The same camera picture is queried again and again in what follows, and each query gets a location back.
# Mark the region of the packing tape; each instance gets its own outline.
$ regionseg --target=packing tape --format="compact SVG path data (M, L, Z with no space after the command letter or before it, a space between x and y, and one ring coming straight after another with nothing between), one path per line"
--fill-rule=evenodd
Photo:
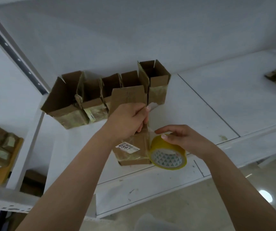
M160 135L152 140L148 156L154 165L163 169L177 170L187 164L186 151L179 145L167 143Z

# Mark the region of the left hand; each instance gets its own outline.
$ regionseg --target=left hand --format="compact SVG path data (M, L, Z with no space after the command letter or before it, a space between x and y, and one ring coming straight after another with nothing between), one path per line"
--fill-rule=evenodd
M144 103L121 104L108 118L103 128L118 140L126 139L140 132L147 124L150 108Z

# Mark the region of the tiled floor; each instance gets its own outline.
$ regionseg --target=tiled floor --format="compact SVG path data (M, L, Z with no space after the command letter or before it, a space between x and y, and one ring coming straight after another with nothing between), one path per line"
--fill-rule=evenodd
M256 164L241 169L257 190L266 190L276 209L276 161L260 169ZM234 230L228 212L212 179L188 186L151 201L112 215L109 224L85 221L85 230L133 230L136 221L145 213L177 224L184 230Z

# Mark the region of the yellow tape roll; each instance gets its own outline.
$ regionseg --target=yellow tape roll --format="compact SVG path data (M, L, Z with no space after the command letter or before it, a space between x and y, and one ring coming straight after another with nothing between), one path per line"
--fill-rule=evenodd
M179 145L167 143L160 135L152 140L148 156L154 165L163 169L176 170L187 164L186 151Z

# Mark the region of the forearm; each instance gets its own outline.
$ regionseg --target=forearm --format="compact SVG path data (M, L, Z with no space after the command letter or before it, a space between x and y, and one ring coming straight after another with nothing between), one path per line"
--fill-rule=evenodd
M17 230L79 230L113 144L109 133L97 132Z
M276 230L276 210L220 149L203 160L236 230Z

